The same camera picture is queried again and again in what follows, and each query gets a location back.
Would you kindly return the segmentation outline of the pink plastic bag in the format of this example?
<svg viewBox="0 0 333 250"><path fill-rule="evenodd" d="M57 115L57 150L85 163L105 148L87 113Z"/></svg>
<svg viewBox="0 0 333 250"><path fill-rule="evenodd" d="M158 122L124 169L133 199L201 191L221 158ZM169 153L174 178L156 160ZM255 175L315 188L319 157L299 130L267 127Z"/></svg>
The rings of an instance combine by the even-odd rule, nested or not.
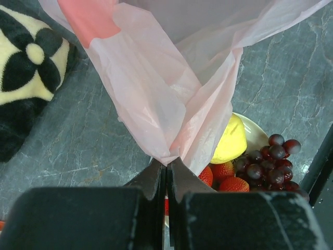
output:
<svg viewBox="0 0 333 250"><path fill-rule="evenodd" d="M232 114L243 48L327 1L40 1L74 33L149 156L199 174Z"/></svg>

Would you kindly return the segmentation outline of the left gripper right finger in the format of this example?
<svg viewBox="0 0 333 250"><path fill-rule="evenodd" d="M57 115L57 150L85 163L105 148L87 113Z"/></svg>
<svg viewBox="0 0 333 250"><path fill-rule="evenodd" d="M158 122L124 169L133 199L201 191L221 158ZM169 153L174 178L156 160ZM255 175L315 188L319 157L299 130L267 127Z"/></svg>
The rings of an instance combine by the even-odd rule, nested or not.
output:
<svg viewBox="0 0 333 250"><path fill-rule="evenodd" d="M168 165L167 182L175 249L328 249L296 192L217 192L180 159Z"/></svg>

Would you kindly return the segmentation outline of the purple fake grape bunch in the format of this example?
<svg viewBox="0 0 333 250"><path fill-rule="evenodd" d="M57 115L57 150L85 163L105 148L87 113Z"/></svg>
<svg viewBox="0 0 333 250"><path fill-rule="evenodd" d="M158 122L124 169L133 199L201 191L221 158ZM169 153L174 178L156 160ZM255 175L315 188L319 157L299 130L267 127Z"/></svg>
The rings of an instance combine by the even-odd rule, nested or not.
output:
<svg viewBox="0 0 333 250"><path fill-rule="evenodd" d="M288 159L300 150L298 140L285 140L280 134L272 134L267 145L234 160L236 177L245 180L250 191L296 192L309 201L308 193L292 180L293 164Z"/></svg>

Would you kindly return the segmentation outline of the red fake lychee bunch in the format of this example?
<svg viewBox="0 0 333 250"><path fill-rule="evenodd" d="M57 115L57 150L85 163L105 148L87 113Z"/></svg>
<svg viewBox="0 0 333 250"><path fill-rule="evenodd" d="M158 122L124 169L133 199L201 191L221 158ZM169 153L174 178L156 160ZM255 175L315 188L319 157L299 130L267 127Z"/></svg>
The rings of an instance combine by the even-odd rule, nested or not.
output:
<svg viewBox="0 0 333 250"><path fill-rule="evenodd" d="M235 176L231 161L222 164L208 164L198 178L207 186L222 192L249 192L249 184Z"/></svg>

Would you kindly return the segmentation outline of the beige blue ceramic plate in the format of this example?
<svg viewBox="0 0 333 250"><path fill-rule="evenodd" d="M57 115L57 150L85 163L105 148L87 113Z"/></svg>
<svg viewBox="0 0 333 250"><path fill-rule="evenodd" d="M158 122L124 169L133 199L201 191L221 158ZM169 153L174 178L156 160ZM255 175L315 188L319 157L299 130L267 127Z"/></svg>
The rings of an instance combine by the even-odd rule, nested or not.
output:
<svg viewBox="0 0 333 250"><path fill-rule="evenodd" d="M239 177L249 183L250 188L256 188L262 185L262 180L252 180L247 176L246 170L252 164L249 153L260 150L263 146L267 145L267 134L252 120L249 118L234 113L243 122L246 131L247 149L239 157L231 160L234 166L235 176Z"/></svg>

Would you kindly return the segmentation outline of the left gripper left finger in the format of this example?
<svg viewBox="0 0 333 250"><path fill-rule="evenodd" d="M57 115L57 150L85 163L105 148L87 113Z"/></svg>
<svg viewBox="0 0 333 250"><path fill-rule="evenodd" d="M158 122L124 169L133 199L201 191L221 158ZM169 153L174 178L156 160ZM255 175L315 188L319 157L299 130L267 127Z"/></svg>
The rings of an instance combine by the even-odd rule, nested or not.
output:
<svg viewBox="0 0 333 250"><path fill-rule="evenodd" d="M36 187L14 203L1 249L162 249L166 168L119 187Z"/></svg>

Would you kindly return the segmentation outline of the yellow fake lemon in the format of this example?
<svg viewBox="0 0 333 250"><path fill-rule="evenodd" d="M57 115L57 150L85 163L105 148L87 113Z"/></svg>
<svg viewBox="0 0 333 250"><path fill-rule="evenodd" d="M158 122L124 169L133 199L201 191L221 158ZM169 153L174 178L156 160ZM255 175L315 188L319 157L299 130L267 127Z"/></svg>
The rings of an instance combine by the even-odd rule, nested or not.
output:
<svg viewBox="0 0 333 250"><path fill-rule="evenodd" d="M232 114L210 161L223 164L239 157L247 149L246 131L242 120Z"/></svg>

